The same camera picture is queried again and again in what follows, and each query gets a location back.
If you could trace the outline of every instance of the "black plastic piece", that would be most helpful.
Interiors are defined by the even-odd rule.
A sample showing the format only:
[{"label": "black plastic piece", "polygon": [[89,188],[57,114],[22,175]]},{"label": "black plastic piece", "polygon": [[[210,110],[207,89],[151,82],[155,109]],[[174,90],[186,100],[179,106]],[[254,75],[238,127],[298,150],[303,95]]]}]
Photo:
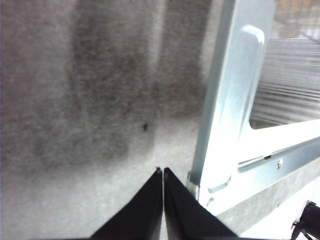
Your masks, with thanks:
[{"label": "black plastic piece", "polygon": [[164,169],[164,212],[170,240],[237,237],[197,202],[169,168]]},{"label": "black plastic piece", "polygon": [[86,240],[158,240],[163,200],[169,240],[253,240],[239,238],[211,215],[169,168],[164,178],[157,168],[132,200]]},{"label": "black plastic piece", "polygon": [[157,240],[163,212],[162,171],[154,172],[133,199],[92,238]]},{"label": "black plastic piece", "polygon": [[309,202],[302,212],[300,221],[294,225],[291,240],[297,239],[300,233],[303,233],[306,238],[310,234],[320,239],[320,207],[316,206],[314,202]]}]

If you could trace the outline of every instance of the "black triangular piece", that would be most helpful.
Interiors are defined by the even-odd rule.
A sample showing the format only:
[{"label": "black triangular piece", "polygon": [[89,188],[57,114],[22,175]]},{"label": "black triangular piece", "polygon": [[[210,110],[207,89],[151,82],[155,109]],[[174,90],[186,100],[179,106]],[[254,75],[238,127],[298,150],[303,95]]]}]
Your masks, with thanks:
[{"label": "black triangular piece", "polygon": [[157,240],[163,212],[162,171],[148,179],[132,200],[98,229],[93,239]]},{"label": "black triangular piece", "polygon": [[164,169],[164,212],[169,239],[238,238],[203,208],[169,169]]}]

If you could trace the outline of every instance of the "gray carpet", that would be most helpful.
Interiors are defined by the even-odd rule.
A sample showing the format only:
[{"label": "gray carpet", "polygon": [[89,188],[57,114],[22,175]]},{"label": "gray carpet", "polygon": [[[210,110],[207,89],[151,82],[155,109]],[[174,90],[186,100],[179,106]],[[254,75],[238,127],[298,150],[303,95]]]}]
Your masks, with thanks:
[{"label": "gray carpet", "polygon": [[185,182],[220,9],[1,1],[1,239],[89,236],[156,166]]}]

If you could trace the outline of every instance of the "translucent panel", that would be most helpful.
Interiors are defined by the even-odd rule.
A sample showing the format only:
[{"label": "translucent panel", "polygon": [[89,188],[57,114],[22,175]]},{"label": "translucent panel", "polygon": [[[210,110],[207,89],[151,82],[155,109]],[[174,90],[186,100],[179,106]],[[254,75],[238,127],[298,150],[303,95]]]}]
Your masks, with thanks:
[{"label": "translucent panel", "polygon": [[320,1],[279,0],[250,125],[320,119]]}]

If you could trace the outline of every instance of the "dark spot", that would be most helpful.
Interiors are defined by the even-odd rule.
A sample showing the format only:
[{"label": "dark spot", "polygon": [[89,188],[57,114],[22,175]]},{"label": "dark spot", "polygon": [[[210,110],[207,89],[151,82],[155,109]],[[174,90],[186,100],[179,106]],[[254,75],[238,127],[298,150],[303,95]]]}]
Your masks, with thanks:
[{"label": "dark spot", "polygon": [[146,132],[146,131],[147,131],[147,129],[148,129],[148,124],[146,124],[146,123],[145,123],[145,124],[143,124],[143,126],[142,126],[142,127],[143,127],[143,131],[144,131],[144,132]]}]

